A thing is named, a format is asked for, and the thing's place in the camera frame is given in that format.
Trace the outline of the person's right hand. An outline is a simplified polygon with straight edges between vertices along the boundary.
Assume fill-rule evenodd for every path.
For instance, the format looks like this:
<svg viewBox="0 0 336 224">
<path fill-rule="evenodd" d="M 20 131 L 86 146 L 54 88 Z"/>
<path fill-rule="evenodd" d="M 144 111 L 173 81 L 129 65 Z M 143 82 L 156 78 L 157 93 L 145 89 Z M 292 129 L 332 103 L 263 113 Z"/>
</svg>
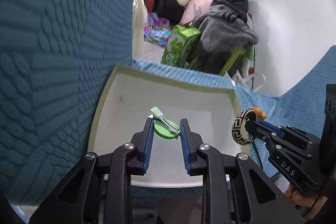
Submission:
<svg viewBox="0 0 336 224">
<path fill-rule="evenodd" d="M 288 189 L 284 194 L 292 204 L 311 208 L 311 210 L 303 217 L 306 222 L 312 220 L 318 214 L 328 199 L 325 196 L 319 197 L 318 194 L 314 194 L 311 197 L 304 197 L 292 184 L 289 184 Z"/>
</svg>

